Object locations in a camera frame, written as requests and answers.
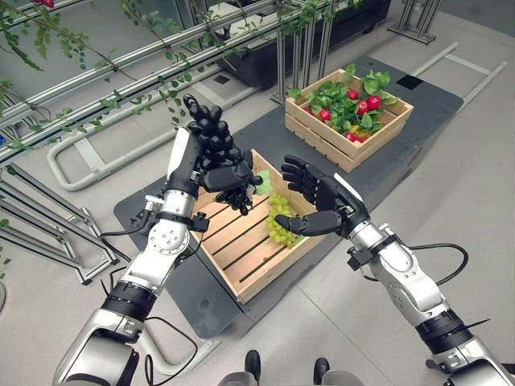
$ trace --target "black mat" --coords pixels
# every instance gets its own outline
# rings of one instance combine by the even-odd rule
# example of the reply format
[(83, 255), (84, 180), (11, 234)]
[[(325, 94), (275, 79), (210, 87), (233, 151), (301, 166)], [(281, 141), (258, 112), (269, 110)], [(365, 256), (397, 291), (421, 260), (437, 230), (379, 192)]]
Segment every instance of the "black mat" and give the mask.
[[(411, 82), (411, 79), (405, 79), (407, 74), (404, 72), (367, 56), (356, 61), (356, 65), (358, 76), (364, 76), (370, 68), (374, 71), (390, 71), (392, 81), (387, 90), (412, 104), (414, 111), (403, 131), (396, 138), (351, 173), (342, 171), (317, 150), (287, 130), (284, 125), (285, 113), (282, 106), (240, 130), (234, 135), (234, 140), (242, 149), (256, 149), (276, 168), (280, 167), (284, 154), (295, 154), (317, 165), (326, 174), (340, 173), (360, 192), (367, 208), (372, 210), (421, 162), (423, 155), (435, 142), (447, 121), (463, 104), (463, 100), (432, 84), (423, 81)], [(117, 204), (114, 214), (125, 229), (132, 228), (137, 221), (136, 215), (144, 206), (145, 194), (160, 193), (163, 184), (164, 177)], [(131, 238), (140, 250), (145, 247), (145, 235), (136, 233), (131, 235)], [(167, 282), (167, 290), (197, 334), (205, 339), (211, 338), (221, 333), (240, 313), (244, 313), (254, 321), (259, 320), (278, 302), (293, 282), (304, 275), (308, 268), (312, 268), (338, 242), (336, 237), (327, 237), (316, 251), (307, 253), (292, 265), (282, 275), (283, 277), (276, 279), (244, 306), (237, 304), (230, 289), (224, 284), (223, 279), (220, 279), (220, 274), (210, 265), (209, 259), (201, 256), (200, 253), (198, 260), (191, 259), (187, 266), (181, 269), (183, 266), (181, 265), (180, 269), (174, 272)], [(303, 260), (311, 261), (307, 265), (308, 268), (302, 267), (305, 263)], [(303, 269), (303, 271), (297, 273), (296, 269)], [(188, 274), (181, 275), (181, 270)], [(195, 290), (188, 288), (194, 285), (193, 277), (196, 278), (194, 280), (196, 282), (203, 281), (201, 286), (195, 285)], [(284, 282), (286, 280), (284, 277), (287, 277), (290, 282)], [(208, 312), (198, 307), (199, 304), (206, 304), (206, 302), (210, 304)]]

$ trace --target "black cable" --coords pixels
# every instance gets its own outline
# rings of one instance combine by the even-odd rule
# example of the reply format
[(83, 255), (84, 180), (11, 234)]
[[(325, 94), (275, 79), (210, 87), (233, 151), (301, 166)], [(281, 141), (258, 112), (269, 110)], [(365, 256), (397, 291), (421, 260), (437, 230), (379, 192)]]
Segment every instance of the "black cable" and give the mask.
[(170, 328), (172, 328), (173, 330), (175, 330), (176, 332), (181, 334), (184, 338), (186, 338), (195, 347), (195, 352), (193, 352), (192, 357), (184, 364), (184, 366), (182, 366), (175, 374), (169, 376), (168, 378), (166, 378), (165, 380), (159, 382), (158, 384), (154, 383), (154, 362), (152, 361), (152, 357), (150, 355), (146, 355), (145, 356), (145, 378), (146, 378), (146, 382), (149, 384), (149, 386), (162, 386), (163, 384), (173, 380), (177, 375), (179, 375), (181, 372), (183, 372), (183, 370), (185, 368), (187, 368), (189, 366), (189, 364), (196, 357), (196, 353), (199, 351), (199, 347), (198, 347), (198, 345), (196, 344), (196, 342), (192, 338), (190, 338), (188, 335), (186, 335), (184, 332), (182, 332), (180, 329), (175, 327), (173, 324), (171, 324), (167, 320), (165, 320), (163, 318), (160, 318), (159, 316), (151, 316), (151, 317), (147, 318), (146, 320), (153, 320), (153, 319), (157, 319), (160, 322), (165, 323), (167, 326), (169, 326)]
[(119, 249), (115, 248), (111, 243), (109, 243), (105, 238), (108, 237), (108, 236), (125, 236), (125, 235), (129, 235), (131, 233), (134, 233), (134, 232), (139, 232), (141, 231), (145, 226), (146, 226), (146, 223), (148, 222), (148, 219), (150, 218), (150, 214), (152, 212), (151, 211), (148, 211), (146, 209), (143, 210), (143, 214), (142, 214), (142, 219), (140, 221), (140, 224), (136, 227), (136, 228), (133, 228), (133, 229), (130, 229), (128, 231), (120, 231), (120, 232), (104, 232), (104, 233), (101, 233), (98, 238), (100, 239), (100, 241), (102, 243), (104, 243), (104, 245), (111, 249), (114, 253), (116, 253), (119, 257), (121, 257), (123, 260), (127, 261), (127, 262), (130, 262), (131, 259), (130, 257), (128, 257), (126, 254), (124, 254), (122, 251), (120, 251)]
[[(463, 260), (461, 261), (461, 264), (459, 265), (459, 267), (454, 272), (452, 272), (450, 275), (444, 277), (442, 280), (438, 280), (436, 282), (436, 285), (442, 285), (442, 284), (447, 283), (448, 281), (454, 279), (456, 276), (458, 276), (461, 273), (461, 271), (463, 271), (465, 269), (465, 267), (467, 266), (467, 263), (468, 263), (468, 252), (465, 250), (465, 248), (460, 247), (457, 244), (452, 244), (452, 243), (424, 244), (424, 245), (414, 245), (414, 246), (408, 247), (408, 248), (411, 249), (412, 251), (418, 251), (420, 249), (433, 249), (433, 248), (453, 248), (453, 249), (457, 249), (458, 251), (460, 251), (463, 254)], [(375, 279), (373, 277), (365, 275), (362, 267), (360, 267), (360, 269), (361, 269), (361, 275), (363, 276), (363, 278), (365, 278), (366, 280), (369, 280), (369, 281), (378, 281), (377, 279)]]
[(121, 270), (123, 270), (123, 269), (125, 269), (125, 268), (127, 268), (127, 266), (125, 266), (125, 267), (121, 267), (121, 268), (117, 268), (117, 269), (115, 269), (115, 270), (113, 270), (113, 271), (111, 271), (111, 272), (109, 273), (109, 283), (110, 283), (110, 285), (111, 285), (111, 287), (110, 287), (110, 288), (111, 288), (111, 290), (113, 290), (113, 289), (114, 289), (114, 276), (113, 276), (113, 275), (114, 275), (116, 272), (120, 272)]
[(119, 231), (119, 232), (104, 232), (104, 233), (101, 233), (99, 235), (99, 237), (102, 239), (104, 237), (109, 237), (109, 236), (125, 236), (125, 235), (129, 235), (131, 233), (134, 233), (134, 232), (139, 232), (145, 227), (146, 223), (148, 222), (148, 219), (150, 218), (151, 213), (152, 213), (152, 211), (144, 209), (143, 213), (142, 213), (142, 219), (140, 220), (139, 225), (136, 228), (132, 228), (132, 229), (129, 229), (126, 231)]
[(123, 260), (127, 261), (127, 262), (131, 262), (131, 259), (130, 257), (128, 257), (126, 254), (124, 254), (124, 252), (120, 251), (119, 249), (113, 247), (105, 238), (103, 237), (100, 237), (100, 241), (102, 243), (104, 243), (104, 245), (111, 249), (114, 253), (116, 253), (119, 257), (121, 257)]

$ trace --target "metal pipe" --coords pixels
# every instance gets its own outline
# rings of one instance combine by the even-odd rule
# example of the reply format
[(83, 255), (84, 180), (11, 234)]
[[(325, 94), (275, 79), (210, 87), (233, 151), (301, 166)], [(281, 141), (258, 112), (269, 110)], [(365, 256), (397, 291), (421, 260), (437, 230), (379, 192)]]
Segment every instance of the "metal pipe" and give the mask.
[(77, 227), (75, 224), (70, 223), (68, 220), (64, 219), (63, 217), (59, 216), (57, 213), (51, 211), (47, 207), (41, 205), (28, 195), (25, 195), (15, 187), (12, 187), (5, 181), (0, 182), (0, 192), (2, 192), (4, 195), (11, 197), (12, 199), (18, 201), (22, 205), (28, 207), (32, 211), (35, 211), (39, 215), (45, 217), (50, 222), (55, 223), (62, 227), (63, 229), (66, 229), (86, 241), (89, 241), (91, 244), (95, 244), (97, 247), (100, 247), (102, 249), (107, 249), (107, 247), (96, 237), (93, 237), (90, 233), (87, 233), (84, 229), (81, 229)]
[[(335, 9), (335, 0), (331, 0), (331, 4), (328, 6), (329, 12), (332, 12)], [(323, 21), (322, 28), (322, 39), (320, 40), (320, 54), (319, 54), (319, 75), (316, 78), (317, 80), (323, 78), (323, 74), (325, 73), (325, 63), (328, 58), (329, 53), (329, 40), (331, 39), (331, 30), (332, 30), (332, 18), (329, 20)]]
[(15, 172), (13, 175), (20, 181), (32, 187), (35, 191), (39, 192), (41, 195), (44, 195), (48, 199), (50, 199), (53, 203), (56, 203), (63, 209), (72, 213), (76, 218), (81, 219), (86, 222), (90, 222), (91, 219), (85, 215), (83, 211), (81, 211), (78, 207), (55, 193), (52, 189), (29, 175), (24, 169), (15, 165), (14, 163), (10, 164), (11, 169)]
[(502, 62), (494, 70), (492, 70), (492, 72), (490, 72), (480, 83), (478, 83), (478, 85), (463, 99), (463, 104), (456, 113), (459, 113), (466, 105), (468, 105), (468, 103), (472, 99), (474, 99), (476, 95), (479, 94), (480, 91), (483, 88), (485, 88), (486, 85), (490, 83), (492, 79), (496, 77), (497, 74), (501, 72), (504, 67), (506, 67), (507, 64), (508, 62)]
[(68, 259), (68, 256), (66, 256), (66, 253), (62, 249), (57, 249), (56, 247), (54, 247), (50, 244), (47, 244), (44, 241), (38, 240), (38, 239), (32, 237), (31, 235), (29, 235), (25, 232), (22, 232), (16, 228), (4, 227), (4, 228), (2, 228), (2, 230), (6, 234), (11, 235), (12, 237), (17, 237), (18, 239), (26, 241), (29, 244), (35, 245), (41, 249), (45, 249), (54, 255), (61, 256), (63, 259)]
[(438, 53), (437, 55), (433, 56), (431, 59), (429, 59), (427, 62), (425, 62), (422, 66), (417, 68), (415, 71), (411, 72), (412, 76), (419, 76), (424, 71), (426, 71), (429, 67), (431, 67), (433, 64), (438, 62), (440, 59), (442, 59), (445, 55), (447, 55), (449, 52), (454, 50), (456, 47), (458, 47), (458, 42), (454, 42), (449, 47)]
[(64, 234), (61, 233), (56, 228), (51, 227), (47, 223), (44, 223), (40, 219), (37, 219), (33, 215), (22, 211), (18, 207), (8, 203), (7, 201), (0, 199), (0, 208), (9, 213), (11, 216), (14, 216), (21, 221), (33, 226), (34, 228), (39, 229), (41, 232), (45, 232), (48, 235), (55, 237), (57, 240), (62, 240), (64, 238)]
[[(173, 47), (184, 43), (184, 41), (201, 38), (206, 31), (215, 31), (228, 24), (235, 23), (243, 18), (243, 15), (250, 16), (266, 10), (274, 5), (274, 0), (262, 0), (249, 6), (245, 6), (243, 10), (236, 10), (230, 14), (217, 18), (208, 24), (202, 23), (197, 26), (188, 28), (178, 34), (168, 36), (163, 39), (164, 43), (168, 47)], [(114, 65), (117, 68), (124, 68), (130, 64), (135, 63), (138, 60), (144, 59), (147, 56), (154, 54), (157, 51), (164, 49), (163, 43), (158, 41), (151, 43), (145, 47), (139, 48), (138, 50), (129, 52), (123, 56), (120, 56), (113, 60)], [(110, 64), (107, 64), (101, 68), (94, 68), (86, 72), (82, 72), (80, 75), (75, 76), (65, 82), (57, 84), (56, 86), (49, 88), (36, 94), (27, 100), (29, 105), (41, 105), (44, 102), (52, 101), (57, 97), (63, 96), (66, 92), (75, 90), (76, 88), (82, 87), (88, 82), (101, 78), (110, 72), (113, 68)], [(18, 103), (3, 111), (3, 119), (0, 121), (0, 125), (9, 125), (22, 119), (25, 115), (30, 113), (31, 108), (24, 103)]]
[(41, 248), (36, 244), (32, 244), (29, 240), (25, 240), (23, 238), (18, 238), (15, 235), (11, 235), (9, 232), (7, 232), (4, 228), (0, 228), (0, 239), (8, 241), (14, 245), (17, 245), (21, 248), (27, 249), (33, 253), (36, 253), (40, 256), (46, 257), (48, 259), (51, 259), (53, 261), (57, 261), (58, 263), (64, 264), (68, 267), (72, 267), (74, 269), (80, 269), (79, 263), (76, 263), (75, 261), (72, 261), (68, 259), (67, 257), (62, 257), (59, 254), (52, 253), (45, 248)]
[(402, 10), (401, 20), (399, 20), (399, 24), (397, 29), (402, 31), (404, 30), (410, 23), (411, 15), (413, 14), (413, 9), (415, 7), (415, 0), (407, 0), (404, 5), (404, 9)]
[(315, 13), (311, 17), (311, 20), (306, 26), (304, 34), (304, 61), (303, 61), (303, 85), (305, 88), (309, 85), (309, 72), (311, 69), (311, 56), (313, 53), (313, 39), (315, 36)]
[[(292, 20), (293, 18), (297, 18), (299, 15), (300, 11), (297, 10), (282, 18), (282, 21)], [(211, 47), (202, 52), (199, 52), (198, 54), (192, 55), (189, 58), (187, 58), (188, 63), (191, 65), (191, 68), (194, 68), (202, 64), (210, 63), (214, 60), (217, 60), (220, 57), (226, 55), (227, 51), (230, 51), (235, 47), (239, 47), (244, 44), (249, 44), (253, 42), (255, 39), (261, 39), (262, 34), (271, 32), (279, 25), (279, 23), (280, 21), (276, 19), (273, 22), (261, 26), (257, 31), (252, 30), (247, 34), (240, 35), (233, 39), (227, 40), (223, 47)], [(158, 78), (161, 79), (162, 77), (163, 80), (166, 81), (173, 78), (174, 76), (179, 75), (183, 71), (184, 66), (182, 62), (172, 64), (169, 67), (166, 67), (162, 70), (154, 72), (153, 74), (145, 76), (141, 80), (138, 80), (136, 82), (133, 82), (132, 84), (128, 84), (125, 87), (118, 89), (120, 97), (117, 100), (119, 102), (122, 102), (125, 99), (130, 100), (139, 97), (145, 94), (146, 92), (158, 88), (160, 85)], [(112, 95), (109, 94), (104, 97), (110, 99), (112, 98)], [(99, 115), (102, 115), (103, 113), (106, 113), (109, 110), (110, 108), (103, 106), (99, 101), (93, 101), (88, 105), (85, 105), (82, 108), (70, 113), (67, 118), (54, 121), (51, 124), (44, 127), (43, 129), (41, 129), (40, 131), (23, 138), (21, 142), (25, 146), (36, 146), (38, 144), (44, 144), (48, 141), (48, 139), (59, 136), (61, 134), (61, 127), (66, 125), (67, 127), (72, 128), (87, 123), (92, 118), (98, 117)], [(10, 149), (4, 146), (4, 148), (0, 151), (0, 167), (5, 166), (7, 163), (13, 162), (13, 159), (17, 155), (20, 155), (23, 151), (24, 150), (22, 149)]]
[(428, 0), (424, 7), (422, 14), (420, 15), (420, 21), (418, 25), (418, 37), (422, 37), (427, 34), (433, 20), (435, 19), (436, 11), (440, 5), (440, 0)]
[(284, 67), (284, 32), (281, 28), (277, 31), (277, 85), (278, 85), (278, 101), (282, 105), (284, 103), (284, 78), (286, 70)]
[[(177, 92), (182, 91), (185, 88), (192, 86), (192, 84), (194, 84), (195, 82), (200, 82), (201, 80), (216, 74), (220, 70), (221, 68), (219, 66), (213, 65), (210, 68), (206, 69), (204, 72), (201, 72), (200, 74), (193, 76), (191, 82), (184, 82), (180, 84), (179, 87), (177, 87), (175, 90)], [(153, 96), (150, 101), (145, 100), (140, 105), (138, 105), (138, 107), (143, 108), (145, 106), (154, 105), (163, 100), (163, 97), (158, 92), (153, 92), (152, 94)], [(114, 125), (115, 123), (129, 117), (132, 114), (132, 109), (133, 106), (131, 105), (128, 109), (123, 109), (122, 111), (111, 113), (109, 116), (102, 119), (102, 125), (105, 129), (111, 125)], [(88, 187), (96, 181), (99, 181), (104, 177), (107, 177), (114, 171), (124, 167), (133, 160), (142, 157), (144, 154), (150, 153), (158, 146), (161, 146), (169, 142), (171, 139), (175, 137), (175, 131), (171, 129), (170, 131), (159, 135), (157, 138), (154, 138), (148, 141), (147, 143), (139, 146), (137, 149), (131, 150), (128, 153), (121, 155), (113, 161), (103, 163), (102, 167), (99, 166), (95, 171), (92, 171), (92, 173), (71, 183), (70, 181), (68, 181), (68, 178), (64, 174), (63, 170), (60, 168), (59, 163), (57, 162), (57, 156), (62, 151), (66, 150), (68, 147), (72, 146), (73, 144), (81, 140), (84, 140), (85, 138), (85, 141), (88, 141), (87, 137), (89, 137), (90, 135), (94, 135), (97, 132), (93, 125), (89, 125), (89, 127), (85, 127), (85, 129), (86, 133), (77, 133), (76, 135), (65, 138), (62, 142), (53, 146), (47, 154), (47, 161), (51, 171), (54, 173), (54, 176), (56, 177), (59, 185), (61, 185), (67, 191), (79, 191), (80, 189), (84, 189), (85, 187)], [(82, 216), (85, 216), (85, 214), (80, 209), (77, 210), (79, 210), (80, 213), (82, 213)]]
[[(47, 9), (48, 12), (55, 12), (57, 10), (61, 10), (67, 6), (72, 6), (73, 4), (76, 4), (78, 2), (85, 2), (84, 0), (62, 0), (60, 2), (56, 2), (55, 5), (53, 6), (53, 8), (49, 8)], [(25, 12), (28, 16), (31, 16), (32, 18), (37, 18), (39, 17), (40, 13), (39, 12), (36, 12), (35, 10), (33, 10), (34, 6), (32, 4), (32, 2), (29, 2), (28, 4), (24, 5), (24, 6), (17, 6), (17, 8), (19, 10), (21, 10), (22, 12)], [(9, 14), (9, 11), (4, 11), (3, 15), (4, 17), (6, 17), (6, 15)], [(27, 16), (20, 16), (18, 18), (15, 18), (13, 19), (13, 22), (10, 23), (10, 26), (17, 26), (18, 24), (21, 24), (23, 22), (26, 22), (27, 20), (29, 20), (29, 18)]]
[(300, 35), (295, 32), (293, 36), (293, 88), (299, 87), (300, 73)]

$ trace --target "white metal bar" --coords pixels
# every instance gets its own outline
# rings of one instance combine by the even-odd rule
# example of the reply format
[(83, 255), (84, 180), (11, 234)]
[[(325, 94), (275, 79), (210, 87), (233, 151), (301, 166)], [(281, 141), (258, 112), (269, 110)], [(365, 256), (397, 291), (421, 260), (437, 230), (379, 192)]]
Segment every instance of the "white metal bar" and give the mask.
[[(185, 89), (186, 87), (190, 86), (191, 84), (194, 84), (195, 82), (199, 82), (202, 79), (207, 78), (208, 76), (214, 75), (217, 72), (220, 71), (220, 67), (217, 65), (213, 65), (204, 72), (201, 72), (200, 74), (193, 76), (191, 82), (185, 82), (182, 83), (176, 90), (181, 91)], [(153, 93), (152, 100), (150, 102), (144, 101), (142, 102), (139, 107), (145, 107), (148, 105), (153, 105), (155, 103), (159, 103), (163, 97), (159, 93)], [(132, 107), (129, 107), (128, 109), (123, 109), (122, 111), (118, 113), (112, 113), (108, 117), (104, 118), (102, 120), (102, 124), (105, 128), (108, 128), (111, 125), (114, 125), (116, 122), (121, 121), (124, 118), (129, 117), (132, 114)], [(151, 152), (153, 149), (155, 149), (158, 146), (161, 146), (162, 144), (170, 141), (175, 136), (175, 131), (170, 130), (169, 132), (166, 132), (159, 137), (150, 140), (148, 143), (139, 146), (137, 149), (131, 150), (130, 152), (123, 154), (122, 156), (118, 157), (117, 159), (108, 162), (107, 164), (104, 163), (103, 166), (101, 166), (100, 162), (96, 165), (96, 170), (92, 170), (92, 173), (89, 175), (86, 175), (82, 179), (79, 179), (78, 181), (75, 181), (73, 183), (70, 183), (68, 181), (68, 178), (64, 174), (63, 170), (61, 169), (59, 163), (57, 162), (57, 156), (62, 151), (66, 150), (68, 147), (72, 145), (76, 145), (76, 143), (79, 143), (83, 140), (87, 141), (87, 137), (89, 135), (93, 135), (96, 133), (95, 128), (93, 125), (89, 125), (89, 127), (86, 128), (87, 133), (77, 133), (76, 135), (72, 137), (68, 137), (64, 139), (61, 143), (58, 143), (57, 145), (53, 146), (47, 154), (47, 162), (50, 166), (51, 171), (54, 173), (54, 176), (57, 179), (57, 182), (67, 191), (79, 191), (80, 189), (84, 189), (85, 187), (88, 187), (89, 185), (95, 183), (96, 181), (99, 181), (103, 179), (104, 177), (110, 175), (114, 171), (121, 169), (125, 165), (128, 165), (135, 159), (138, 159), (142, 157), (144, 154), (147, 154)]]
[(104, 160), (87, 138), (82, 138), (80, 141), (75, 142), (74, 145), (93, 173), (96, 173), (105, 166)]
[[(181, 363), (169, 363), (164, 358), (163, 353), (159, 350), (147, 329), (143, 330), (142, 335), (139, 337), (138, 341), (142, 344), (143, 350), (152, 356), (154, 368), (165, 376), (171, 376), (172, 374), (175, 374), (188, 361), (188, 359), (185, 359)], [(200, 344), (195, 358), (186, 368), (184, 368), (181, 374), (185, 374), (195, 368), (195, 366), (202, 362), (220, 343), (220, 341), (216, 340), (206, 340), (203, 344)]]
[(417, 68), (415, 71), (411, 72), (412, 76), (419, 76), (424, 71), (426, 71), (429, 67), (431, 67), (433, 64), (441, 60), (445, 55), (447, 55), (449, 52), (454, 50), (456, 47), (458, 47), (458, 42), (454, 42), (449, 47), (447, 47), (445, 50), (441, 51), (439, 54), (433, 56), (431, 59), (429, 59), (427, 62), (425, 62), (422, 66)]
[(471, 70), (476, 70), (478, 72), (481, 72), (482, 74), (484, 74), (486, 76), (490, 75), (490, 72), (491, 72), (490, 70), (487, 70), (486, 68), (483, 68), (481, 66), (478, 66), (477, 64), (471, 63), (468, 60), (462, 59), (456, 55), (447, 54), (447, 55), (445, 55), (445, 59), (449, 59), (458, 64), (462, 64), (463, 66), (468, 67)]
[(459, 108), (459, 110), (456, 113), (459, 113), (466, 105), (468, 105), (468, 103), (472, 99), (474, 99), (476, 97), (476, 95), (479, 94), (481, 92), (481, 90), (483, 88), (485, 88), (486, 85), (488, 83), (490, 83), (492, 81), (492, 79), (495, 78), (499, 72), (502, 71), (502, 69), (504, 67), (506, 67), (507, 64), (508, 64), (508, 62), (502, 62), (492, 72), (490, 72), (480, 83), (478, 83), (478, 85), (463, 99), (463, 104), (461, 105), (461, 107)]

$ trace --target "metal rail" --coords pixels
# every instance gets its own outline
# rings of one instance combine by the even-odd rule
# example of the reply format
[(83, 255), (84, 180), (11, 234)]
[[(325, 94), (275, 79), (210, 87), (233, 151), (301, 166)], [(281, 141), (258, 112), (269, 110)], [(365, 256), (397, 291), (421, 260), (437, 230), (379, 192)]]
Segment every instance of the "metal rail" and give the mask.
[[(174, 47), (184, 43), (184, 41), (201, 38), (207, 31), (215, 31), (227, 24), (241, 20), (244, 16), (257, 14), (271, 6), (274, 6), (274, 0), (262, 0), (250, 6), (243, 7), (243, 10), (234, 11), (221, 18), (217, 18), (209, 23), (209, 25), (206, 23), (199, 24), (198, 26), (188, 28), (178, 34), (168, 36), (164, 38), (163, 41), (167, 47)], [(164, 48), (165, 47), (162, 42), (154, 42), (114, 59), (113, 63), (116, 68), (124, 68)], [(62, 97), (66, 92), (70, 92), (84, 84), (87, 84), (88, 82), (102, 78), (112, 71), (113, 67), (110, 64), (107, 64), (101, 68), (94, 68), (86, 72), (82, 72), (78, 76), (32, 96), (27, 100), (27, 102), (29, 105), (41, 105), (42, 103), (52, 101), (56, 97)], [(3, 119), (0, 121), (0, 128), (5, 125), (14, 124), (16, 121), (24, 118), (31, 111), (31, 107), (24, 103), (18, 103), (5, 109), (3, 112)]]
[[(253, 42), (255, 39), (261, 39), (262, 34), (271, 32), (276, 29), (281, 21), (289, 21), (297, 18), (300, 15), (300, 11), (296, 10), (282, 20), (274, 20), (268, 24), (260, 26), (255, 31), (250, 31), (245, 35), (239, 35), (233, 39), (225, 41), (223, 47), (212, 47), (198, 54), (189, 56), (187, 61), (191, 66), (191, 69), (198, 67), (202, 64), (211, 63), (214, 60), (226, 55), (227, 51), (233, 48), (240, 47), (245, 44)], [(169, 67), (159, 70), (153, 74), (143, 77), (141, 80), (135, 81), (132, 84), (128, 84), (123, 88), (118, 89), (120, 96), (117, 98), (118, 102), (124, 100), (131, 100), (137, 98), (150, 90), (158, 88), (160, 85), (159, 79), (170, 80), (174, 76), (179, 75), (184, 71), (184, 64), (175, 63)], [(106, 95), (104, 98), (112, 98), (112, 95)], [(75, 127), (87, 123), (88, 121), (98, 117), (104, 113), (110, 111), (111, 108), (103, 106), (99, 101), (93, 101), (88, 105), (83, 106), (80, 109), (70, 113), (65, 119), (54, 121), (51, 124), (45, 126), (37, 133), (33, 133), (25, 138), (22, 138), (21, 142), (25, 146), (37, 146), (45, 144), (49, 139), (58, 137), (62, 134), (61, 128), (63, 126)], [(8, 163), (13, 162), (14, 158), (23, 153), (22, 149), (11, 149), (4, 147), (0, 150), (0, 167), (5, 166)]]

